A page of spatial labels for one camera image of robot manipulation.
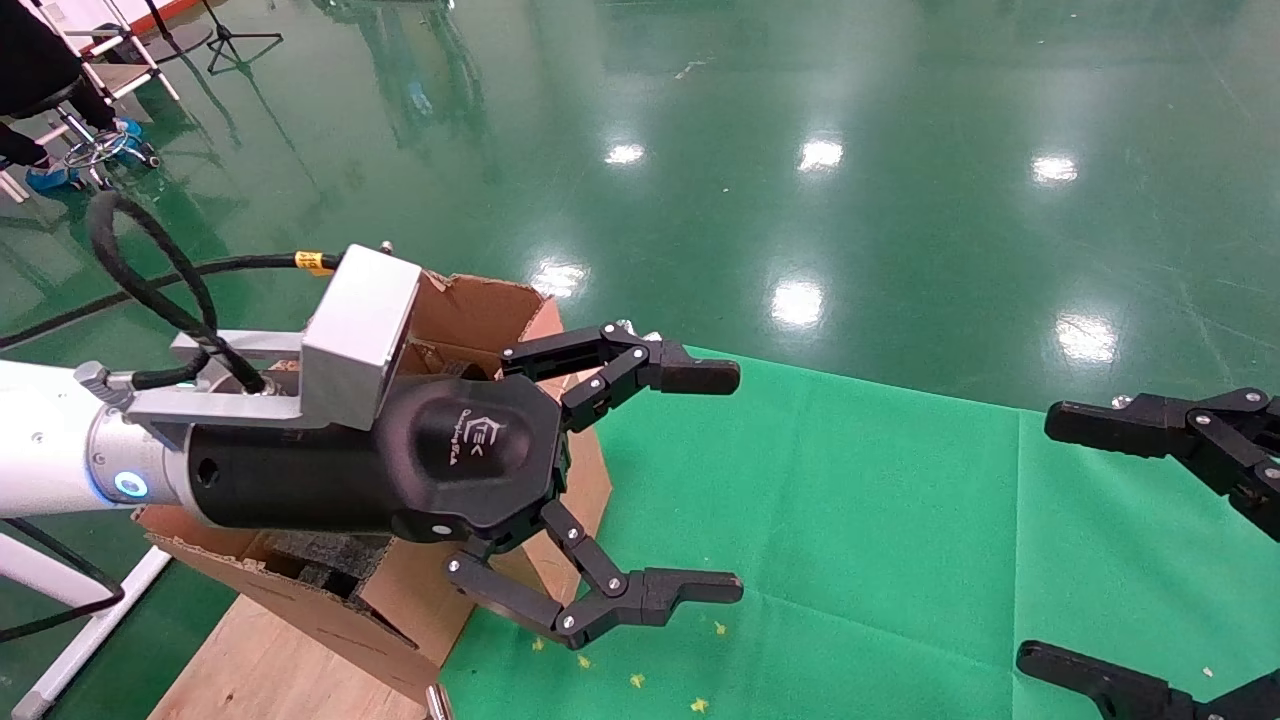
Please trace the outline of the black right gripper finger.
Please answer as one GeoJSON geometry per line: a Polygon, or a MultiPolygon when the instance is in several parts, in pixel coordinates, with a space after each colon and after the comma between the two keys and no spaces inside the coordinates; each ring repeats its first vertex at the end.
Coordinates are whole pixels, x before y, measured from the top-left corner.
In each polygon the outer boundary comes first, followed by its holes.
{"type": "Polygon", "coordinates": [[[1027,676],[1087,697],[1102,719],[1277,719],[1279,671],[1198,701],[1162,678],[1041,641],[1018,648],[1027,676]]]}
{"type": "Polygon", "coordinates": [[[1240,388],[1202,400],[1117,396],[1107,407],[1060,401],[1053,441],[1134,457],[1171,457],[1272,541],[1279,538],[1279,400],[1240,388]]]}

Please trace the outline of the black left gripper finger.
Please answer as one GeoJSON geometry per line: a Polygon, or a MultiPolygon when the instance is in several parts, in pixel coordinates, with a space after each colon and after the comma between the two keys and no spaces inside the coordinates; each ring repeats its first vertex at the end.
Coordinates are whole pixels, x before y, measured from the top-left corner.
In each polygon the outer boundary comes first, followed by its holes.
{"type": "Polygon", "coordinates": [[[500,352],[500,369],[534,383],[586,372],[559,396],[567,432],[588,429],[641,389],[728,396],[741,382],[736,361],[694,357],[684,345],[641,337],[622,322],[525,341],[500,352]]]}
{"type": "Polygon", "coordinates": [[[471,601],[570,650],[582,650],[617,626],[663,626],[685,602],[737,603],[744,596],[741,579],[727,571],[621,571],[558,500],[543,506],[535,527],[589,587],[570,605],[495,571],[488,562],[490,546],[476,538],[449,556],[445,574],[471,601]]]}

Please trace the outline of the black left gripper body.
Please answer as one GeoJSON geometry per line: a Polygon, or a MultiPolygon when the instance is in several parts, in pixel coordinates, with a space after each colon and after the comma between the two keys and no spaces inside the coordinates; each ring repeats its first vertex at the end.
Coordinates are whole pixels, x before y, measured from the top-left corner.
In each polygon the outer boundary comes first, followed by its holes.
{"type": "Polygon", "coordinates": [[[398,379],[367,430],[197,425],[187,459],[216,527],[495,547],[541,530],[570,464],[561,406],[522,375],[398,379]]]}

